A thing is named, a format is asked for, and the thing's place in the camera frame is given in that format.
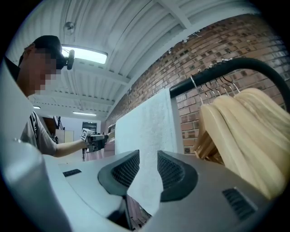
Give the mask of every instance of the person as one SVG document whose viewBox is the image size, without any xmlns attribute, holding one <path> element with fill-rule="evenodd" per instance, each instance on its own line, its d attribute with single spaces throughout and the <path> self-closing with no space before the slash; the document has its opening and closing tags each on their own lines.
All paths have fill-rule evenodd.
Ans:
<svg viewBox="0 0 290 232">
<path fill-rule="evenodd" d="M 26 47 L 18 66 L 7 57 L 4 57 L 4 60 L 26 97 L 42 90 L 45 81 L 64 67 L 61 43 L 57 36 L 52 35 L 41 36 Z M 26 123 L 20 139 L 37 147 L 42 154 L 55 157 L 62 157 L 87 147 L 86 142 L 81 139 L 69 143 L 54 143 L 35 112 Z"/>
</svg>

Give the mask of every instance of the ceiling light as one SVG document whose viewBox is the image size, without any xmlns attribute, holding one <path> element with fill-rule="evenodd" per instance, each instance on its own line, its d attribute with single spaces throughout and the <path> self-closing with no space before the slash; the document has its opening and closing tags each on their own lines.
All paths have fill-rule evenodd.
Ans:
<svg viewBox="0 0 290 232">
<path fill-rule="evenodd" d="M 73 112 L 73 114 L 81 114 L 81 115 L 88 115 L 88 116 L 97 116 L 96 114 L 92 114 L 92 113 L 81 113 L 81 112 Z"/>
<path fill-rule="evenodd" d="M 67 57 L 70 50 L 74 50 L 75 58 L 90 60 L 102 64 L 106 63 L 107 55 L 82 48 L 63 47 L 62 51 L 63 56 Z"/>
</svg>

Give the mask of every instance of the black cap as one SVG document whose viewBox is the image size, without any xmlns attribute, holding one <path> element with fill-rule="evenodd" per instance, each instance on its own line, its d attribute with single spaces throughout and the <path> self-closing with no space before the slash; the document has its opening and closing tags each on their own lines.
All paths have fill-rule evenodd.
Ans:
<svg viewBox="0 0 290 232">
<path fill-rule="evenodd" d="M 47 49 L 52 57 L 57 60 L 57 69 L 62 69 L 66 65 L 66 59 L 62 54 L 62 45 L 59 38 L 54 35 L 43 35 L 33 42 L 35 48 Z"/>
<path fill-rule="evenodd" d="M 54 35 L 43 35 L 34 40 L 33 42 L 36 48 L 47 48 L 53 50 L 58 55 L 62 56 L 62 45 L 59 38 Z"/>
</svg>

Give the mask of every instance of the corrugated metal ceiling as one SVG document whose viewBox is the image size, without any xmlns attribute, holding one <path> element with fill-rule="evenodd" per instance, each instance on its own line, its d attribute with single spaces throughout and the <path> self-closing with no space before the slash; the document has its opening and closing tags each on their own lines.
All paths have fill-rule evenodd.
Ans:
<svg viewBox="0 0 290 232">
<path fill-rule="evenodd" d="M 190 17 L 209 6 L 237 2 L 248 4 L 243 0 L 44 0 L 27 17 L 6 55 L 18 63 L 24 48 L 47 34 L 58 36 L 62 44 L 107 53 L 103 65 L 75 59 L 72 70 L 62 70 L 57 87 L 29 98 L 49 115 L 73 116 L 72 111 L 83 110 L 104 120 L 139 72 L 156 60 L 152 59 L 156 51 L 192 26 Z M 75 24 L 72 35 L 64 33 L 66 22 Z"/>
</svg>

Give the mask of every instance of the brick wall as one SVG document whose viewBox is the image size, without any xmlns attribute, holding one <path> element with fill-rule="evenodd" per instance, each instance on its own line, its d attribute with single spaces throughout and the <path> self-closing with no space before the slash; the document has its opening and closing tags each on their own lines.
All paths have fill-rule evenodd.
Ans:
<svg viewBox="0 0 290 232">
<path fill-rule="evenodd" d="M 260 16 L 246 14 L 225 19 L 203 28 L 198 34 L 202 37 L 193 35 L 187 42 L 176 44 L 170 54 L 165 53 L 142 74 L 110 114 L 106 128 L 160 89 L 170 88 L 222 58 L 257 58 L 273 67 L 290 85 L 288 52 L 280 37 Z M 240 90 L 248 87 L 261 89 L 279 105 L 283 105 L 277 88 L 260 73 L 239 70 L 225 78 L 232 80 Z M 209 98 L 213 97 L 206 86 L 203 86 L 203 90 Z M 200 87 L 177 97 L 185 154 L 193 154 L 193 145 L 198 136 L 198 91 L 202 93 L 203 101 L 207 102 Z"/>
</svg>

